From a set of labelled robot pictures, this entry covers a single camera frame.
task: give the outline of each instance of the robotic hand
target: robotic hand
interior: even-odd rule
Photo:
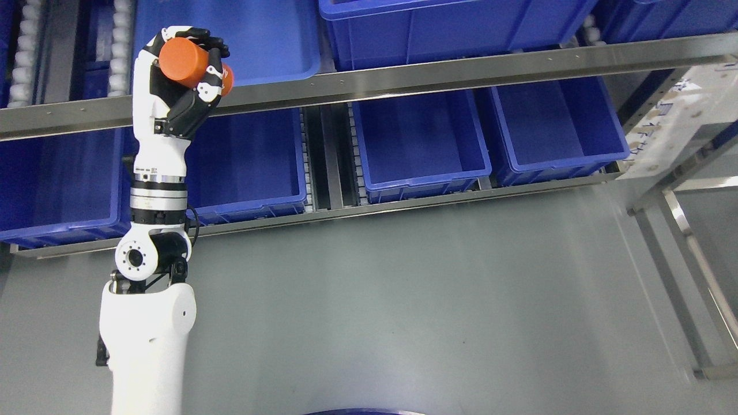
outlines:
[[[164,76],[159,53],[172,38],[208,52],[196,88]],[[139,142],[131,186],[131,229],[115,250],[117,269],[103,289],[97,364],[113,372],[112,413],[180,414],[187,335],[197,313],[185,283],[192,243],[187,237],[185,150],[221,99],[228,47],[210,31],[162,29],[134,64],[133,123]],[[167,289],[146,294],[164,275]],[[146,280],[156,279],[147,285]]]

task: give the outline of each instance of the orange cup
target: orange cup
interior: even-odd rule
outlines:
[[[207,68],[207,52],[186,38],[174,38],[162,47],[159,67],[164,75],[188,88],[195,88]],[[233,88],[233,71],[223,64],[223,96]]]

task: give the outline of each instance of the stainless steel rail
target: stainless steel rail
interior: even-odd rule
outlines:
[[[453,89],[718,64],[738,55],[738,32],[333,72],[234,88],[215,115]],[[0,141],[129,126],[131,97],[0,109]]]

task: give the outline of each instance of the concrete floor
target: concrete floor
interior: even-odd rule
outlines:
[[[202,239],[185,414],[735,414],[696,381],[634,219],[638,183]],[[105,413],[110,252],[15,258],[0,413]]]

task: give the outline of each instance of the blue storage crate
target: blue storage crate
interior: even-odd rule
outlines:
[[[163,27],[183,24],[225,40],[235,86],[305,79],[320,69],[313,0],[139,0],[134,58]]]
[[[597,0],[320,0],[338,70],[568,41]]]
[[[738,28],[736,0],[601,0],[593,14],[602,40],[611,44]]]
[[[305,211],[299,109],[212,117],[185,159],[189,201],[202,224]]]
[[[123,235],[122,152],[121,130],[0,143],[0,241],[36,248]]]
[[[470,91],[353,104],[370,203],[468,190],[492,167]]]
[[[630,151],[601,78],[478,89],[502,186],[589,176]]]

